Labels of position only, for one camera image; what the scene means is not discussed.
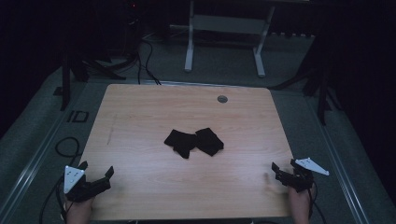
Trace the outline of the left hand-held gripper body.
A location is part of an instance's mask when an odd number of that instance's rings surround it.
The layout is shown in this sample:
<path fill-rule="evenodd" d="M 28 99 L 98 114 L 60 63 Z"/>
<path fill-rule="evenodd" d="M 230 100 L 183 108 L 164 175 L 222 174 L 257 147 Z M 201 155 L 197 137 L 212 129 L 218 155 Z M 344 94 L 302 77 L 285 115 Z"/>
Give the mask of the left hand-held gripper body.
<path fill-rule="evenodd" d="M 106 180 L 105 177 L 88 182 L 85 171 L 65 166 L 64 195 L 68 201 L 81 203 L 111 188 L 110 179 Z"/>

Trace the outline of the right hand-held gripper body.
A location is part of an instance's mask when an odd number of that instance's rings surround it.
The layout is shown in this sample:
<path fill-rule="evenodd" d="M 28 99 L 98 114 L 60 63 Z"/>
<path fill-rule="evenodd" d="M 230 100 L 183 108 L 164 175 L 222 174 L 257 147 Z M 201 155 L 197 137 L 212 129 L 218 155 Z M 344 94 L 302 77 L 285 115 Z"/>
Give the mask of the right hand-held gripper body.
<path fill-rule="evenodd" d="M 322 168 L 311 158 L 295 159 L 296 163 L 301 166 L 301 170 L 293 169 L 293 173 L 287 173 L 280 169 L 281 177 L 278 181 L 284 185 L 295 188 L 297 192 L 311 189 L 314 183 L 313 172 L 329 175 L 330 172 Z"/>

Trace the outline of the black sock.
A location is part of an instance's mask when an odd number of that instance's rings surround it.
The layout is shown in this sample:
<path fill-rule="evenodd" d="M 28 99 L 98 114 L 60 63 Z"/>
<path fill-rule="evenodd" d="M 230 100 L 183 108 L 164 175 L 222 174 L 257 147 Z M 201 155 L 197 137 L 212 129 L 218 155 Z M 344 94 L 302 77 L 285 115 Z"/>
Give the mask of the black sock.
<path fill-rule="evenodd" d="M 190 157 L 190 151 L 196 147 L 197 136 L 172 130 L 164 140 L 164 143 L 172 147 L 183 159 Z"/>
<path fill-rule="evenodd" d="M 210 128 L 199 130 L 195 134 L 197 136 L 196 146 L 207 155 L 214 156 L 224 149 L 224 143 Z"/>

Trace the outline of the person's left hand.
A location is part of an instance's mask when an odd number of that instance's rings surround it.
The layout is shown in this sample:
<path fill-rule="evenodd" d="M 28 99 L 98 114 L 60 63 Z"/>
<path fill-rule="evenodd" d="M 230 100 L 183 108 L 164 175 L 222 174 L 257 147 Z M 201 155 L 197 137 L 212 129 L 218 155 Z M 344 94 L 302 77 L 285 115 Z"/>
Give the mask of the person's left hand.
<path fill-rule="evenodd" d="M 66 224 L 89 224 L 92 216 L 94 198 L 81 203 L 65 201 Z"/>

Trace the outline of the person's right hand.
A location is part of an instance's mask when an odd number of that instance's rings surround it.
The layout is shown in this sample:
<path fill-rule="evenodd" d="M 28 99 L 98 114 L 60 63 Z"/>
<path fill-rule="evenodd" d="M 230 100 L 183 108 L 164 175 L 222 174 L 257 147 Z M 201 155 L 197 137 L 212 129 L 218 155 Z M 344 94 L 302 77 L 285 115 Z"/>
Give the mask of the person's right hand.
<path fill-rule="evenodd" d="M 294 224 L 310 224 L 309 214 L 311 198 L 309 191 L 297 192 L 295 188 L 288 187 L 290 214 Z"/>

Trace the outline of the black metal stand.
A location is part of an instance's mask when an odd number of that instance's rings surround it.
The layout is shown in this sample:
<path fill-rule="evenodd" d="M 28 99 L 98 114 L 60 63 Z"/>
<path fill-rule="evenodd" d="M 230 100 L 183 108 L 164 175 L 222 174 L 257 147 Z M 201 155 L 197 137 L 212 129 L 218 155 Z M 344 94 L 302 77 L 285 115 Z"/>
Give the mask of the black metal stand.
<path fill-rule="evenodd" d="M 318 109 L 317 116 L 319 122 L 325 126 L 325 111 L 329 107 L 327 97 L 335 103 L 335 107 L 340 109 L 340 105 L 334 100 L 328 91 L 329 80 L 330 80 L 331 69 L 330 68 L 313 68 L 306 72 L 302 72 L 300 75 L 296 75 L 280 84 L 268 87 L 268 90 L 280 91 L 288 86 L 291 86 L 303 79 L 307 79 L 303 87 L 304 96 L 313 96 L 315 92 L 318 92 Z"/>
<path fill-rule="evenodd" d="M 59 95 L 62 97 L 61 111 L 66 110 L 71 100 L 70 72 L 72 70 L 72 60 L 82 64 L 87 64 L 89 67 L 92 67 L 98 72 L 105 74 L 112 79 L 118 80 L 125 80 L 125 77 L 115 74 L 114 71 L 126 67 L 131 62 L 130 60 L 127 60 L 115 65 L 104 66 L 98 63 L 96 60 L 90 59 L 81 52 L 76 52 L 74 55 L 64 54 L 62 58 L 62 86 L 58 87 L 54 92 L 54 95 Z"/>

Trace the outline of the metal floor rail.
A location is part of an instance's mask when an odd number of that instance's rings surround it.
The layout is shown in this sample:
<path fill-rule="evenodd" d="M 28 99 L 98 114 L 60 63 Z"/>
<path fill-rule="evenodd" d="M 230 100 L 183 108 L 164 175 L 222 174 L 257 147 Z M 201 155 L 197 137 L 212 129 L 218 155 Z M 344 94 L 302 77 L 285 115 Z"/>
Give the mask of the metal floor rail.
<path fill-rule="evenodd" d="M 0 139 L 0 224 L 8 224 L 69 112 L 45 84 Z"/>
<path fill-rule="evenodd" d="M 319 132 L 323 138 L 326 152 L 332 164 L 333 172 L 340 184 L 341 190 L 346 198 L 347 205 L 353 216 L 356 224 L 371 224 L 369 218 L 364 211 L 361 200 L 357 194 L 356 188 L 353 185 L 345 165 L 342 163 L 341 158 L 336 150 L 335 144 L 330 136 L 330 133 L 325 125 L 321 123 L 317 116 L 315 101 L 310 98 L 305 99 L 310 113 L 313 116 Z"/>

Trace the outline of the white desk frame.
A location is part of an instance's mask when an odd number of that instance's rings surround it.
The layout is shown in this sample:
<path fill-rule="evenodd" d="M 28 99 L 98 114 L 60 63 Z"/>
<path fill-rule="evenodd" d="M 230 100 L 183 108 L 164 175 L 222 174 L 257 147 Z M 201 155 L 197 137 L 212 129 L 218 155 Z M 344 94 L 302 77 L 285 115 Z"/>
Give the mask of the white desk frame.
<path fill-rule="evenodd" d="M 258 35 L 259 43 L 252 49 L 258 77 L 265 77 L 262 50 L 276 7 L 270 6 L 262 20 L 196 14 L 195 0 L 189 0 L 188 45 L 184 71 L 191 72 L 194 54 L 194 32 L 211 31 L 230 34 Z"/>

